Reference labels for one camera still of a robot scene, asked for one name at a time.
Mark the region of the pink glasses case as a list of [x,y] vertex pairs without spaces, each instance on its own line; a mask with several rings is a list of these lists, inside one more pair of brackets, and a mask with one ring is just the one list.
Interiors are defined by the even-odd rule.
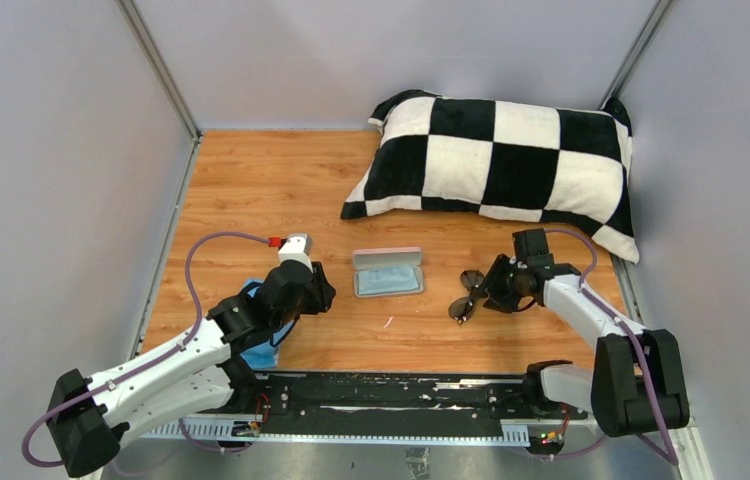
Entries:
[[[422,293],[425,290],[425,281],[421,268],[422,261],[423,251],[421,247],[389,247],[355,250],[352,253],[352,264],[355,270],[353,275],[355,296],[358,298],[378,298]],[[366,296],[357,293],[357,276],[360,271],[396,265],[410,265],[414,267],[417,279],[420,282],[420,287],[417,290],[403,293]]]

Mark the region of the dark aviator sunglasses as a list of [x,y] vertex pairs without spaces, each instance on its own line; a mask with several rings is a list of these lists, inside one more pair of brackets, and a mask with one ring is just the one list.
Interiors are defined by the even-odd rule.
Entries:
[[477,304],[487,298],[487,292],[486,277],[479,270],[464,270],[460,275],[460,282],[467,293],[449,306],[448,314],[462,326],[472,317]]

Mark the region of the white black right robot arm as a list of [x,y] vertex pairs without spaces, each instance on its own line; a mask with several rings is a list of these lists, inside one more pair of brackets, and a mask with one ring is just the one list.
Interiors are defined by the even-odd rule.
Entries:
[[612,306],[587,281],[588,271],[554,259],[548,230],[513,234],[514,253],[501,254],[485,274],[464,274],[470,303],[505,314],[544,307],[592,347],[593,366],[552,360],[526,370],[522,403],[547,417],[561,403],[591,414],[610,437],[657,432],[690,422],[679,343],[665,329],[648,329]]

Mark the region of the light blue cleaning cloth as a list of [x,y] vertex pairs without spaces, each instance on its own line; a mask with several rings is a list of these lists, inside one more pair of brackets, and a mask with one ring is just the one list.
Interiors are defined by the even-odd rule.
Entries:
[[414,267],[410,265],[362,270],[357,276],[357,293],[364,296],[410,292],[419,287]]

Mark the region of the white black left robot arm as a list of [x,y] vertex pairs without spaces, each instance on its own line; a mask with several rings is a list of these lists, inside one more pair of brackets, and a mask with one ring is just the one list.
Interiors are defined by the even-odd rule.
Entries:
[[326,313],[336,295],[318,261],[287,258],[256,287],[220,301],[197,323],[108,370],[72,369],[55,382],[44,424],[71,478],[93,473],[145,433],[193,413],[249,411],[257,380],[243,352],[303,315]]

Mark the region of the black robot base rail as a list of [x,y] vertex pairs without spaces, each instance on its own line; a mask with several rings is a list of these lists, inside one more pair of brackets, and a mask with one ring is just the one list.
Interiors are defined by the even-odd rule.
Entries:
[[682,376],[663,367],[590,371],[568,361],[517,375],[262,372],[241,392],[198,373],[135,408],[153,433],[224,442],[524,447],[558,453],[571,425],[610,438],[681,429]]

